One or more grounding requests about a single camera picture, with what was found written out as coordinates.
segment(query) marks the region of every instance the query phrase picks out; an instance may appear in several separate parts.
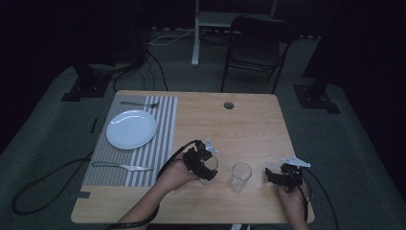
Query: chair leg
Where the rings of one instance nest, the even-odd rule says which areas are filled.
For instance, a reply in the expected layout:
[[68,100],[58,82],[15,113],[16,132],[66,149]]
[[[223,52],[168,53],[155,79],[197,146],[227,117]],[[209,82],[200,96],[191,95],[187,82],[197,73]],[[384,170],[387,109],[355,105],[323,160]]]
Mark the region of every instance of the chair leg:
[[275,68],[275,69],[273,69],[273,70],[271,71],[271,73],[269,74],[268,79],[267,79],[266,81],[269,81],[269,80],[271,79],[271,77],[272,77],[272,75],[274,75],[276,69],[277,69],[277,68]]
[[279,67],[277,76],[275,77],[275,82],[274,82],[274,85],[272,86],[271,94],[275,94],[275,90],[277,89],[277,84],[278,84],[279,78],[281,76],[281,71],[282,71],[283,65],[284,65],[284,60]]
[[223,71],[223,80],[221,81],[221,90],[220,90],[221,93],[224,91],[224,83],[225,83],[225,81],[226,81],[226,75],[227,75],[227,69],[224,68],[224,71]]
[[224,63],[223,80],[221,81],[221,90],[220,90],[221,93],[222,93],[223,90],[224,90],[224,83],[225,83],[225,81],[226,81],[226,75],[227,75],[227,73],[228,73],[228,68],[229,68],[229,61],[230,61],[230,59],[229,59],[229,52],[230,52],[230,51],[227,51],[226,62]]

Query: knife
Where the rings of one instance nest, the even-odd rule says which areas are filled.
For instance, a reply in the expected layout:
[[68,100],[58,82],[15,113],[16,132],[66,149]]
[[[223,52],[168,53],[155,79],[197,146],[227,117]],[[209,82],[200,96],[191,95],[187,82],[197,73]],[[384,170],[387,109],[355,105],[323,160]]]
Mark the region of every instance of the knife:
[[119,167],[119,168],[126,169],[128,171],[136,171],[136,172],[153,170],[153,168],[151,168],[151,167],[120,165],[120,164],[101,162],[101,161],[93,162],[92,166],[93,167]]

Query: white plate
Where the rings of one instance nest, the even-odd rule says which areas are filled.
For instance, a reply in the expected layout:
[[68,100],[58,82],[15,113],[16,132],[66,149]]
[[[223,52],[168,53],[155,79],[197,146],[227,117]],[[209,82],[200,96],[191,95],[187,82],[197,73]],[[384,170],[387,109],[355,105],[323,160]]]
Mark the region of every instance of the white plate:
[[143,110],[128,110],[117,115],[107,127],[107,140],[122,150],[137,149],[155,134],[156,122]]

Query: gray carpet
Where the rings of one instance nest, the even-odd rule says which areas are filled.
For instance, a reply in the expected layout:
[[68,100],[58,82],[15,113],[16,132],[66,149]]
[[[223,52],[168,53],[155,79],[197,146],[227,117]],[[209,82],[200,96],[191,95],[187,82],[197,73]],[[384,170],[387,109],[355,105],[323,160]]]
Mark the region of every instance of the gray carpet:
[[[182,33],[154,32],[153,35]],[[221,41],[221,38],[208,34],[204,38]],[[341,229],[406,229],[405,202],[387,175],[343,90],[333,85],[327,88],[341,114],[299,106],[292,84],[312,83],[312,79],[303,79],[302,73],[317,42],[301,38],[293,44],[275,93],[296,154],[312,164],[312,172],[331,198]],[[191,67],[191,39],[180,39],[166,46],[150,46],[149,50],[160,61],[170,91],[219,91],[226,46],[202,42],[198,67]],[[150,67],[146,62],[139,71],[123,75],[117,80],[116,88],[165,90],[159,66],[153,58],[148,61]],[[75,205],[72,197],[79,191],[87,164],[45,210],[28,216],[16,215],[11,210],[11,200],[23,186],[66,162],[85,157],[97,143],[115,94],[114,81],[110,82],[103,98],[61,102],[76,77],[73,68],[69,68],[54,80],[31,117],[0,156],[0,229],[102,229],[102,224],[75,224],[70,220]],[[269,93],[271,87],[272,81],[267,83],[262,74],[233,69],[226,81],[225,92]],[[98,122],[92,132],[95,119]],[[78,165],[57,172],[30,190],[19,201],[19,207],[32,210],[46,203]],[[305,177],[312,187],[316,216],[310,228],[334,229],[334,218],[321,188],[310,175]],[[290,229],[287,224],[253,227],[257,230]],[[184,226],[183,229],[224,229],[224,226]]]

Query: black device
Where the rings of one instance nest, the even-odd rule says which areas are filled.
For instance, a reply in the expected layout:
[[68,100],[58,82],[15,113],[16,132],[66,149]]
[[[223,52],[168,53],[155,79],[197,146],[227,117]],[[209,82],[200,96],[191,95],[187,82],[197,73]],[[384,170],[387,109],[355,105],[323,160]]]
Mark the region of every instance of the black device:
[[217,175],[218,171],[207,168],[205,162],[212,158],[213,155],[206,150],[206,146],[202,141],[196,140],[194,144],[196,149],[190,148],[183,154],[185,166],[190,172],[210,181]]
[[281,165],[281,174],[273,173],[265,168],[265,174],[268,176],[269,182],[287,187],[288,193],[303,184],[302,169],[298,166],[283,164]]

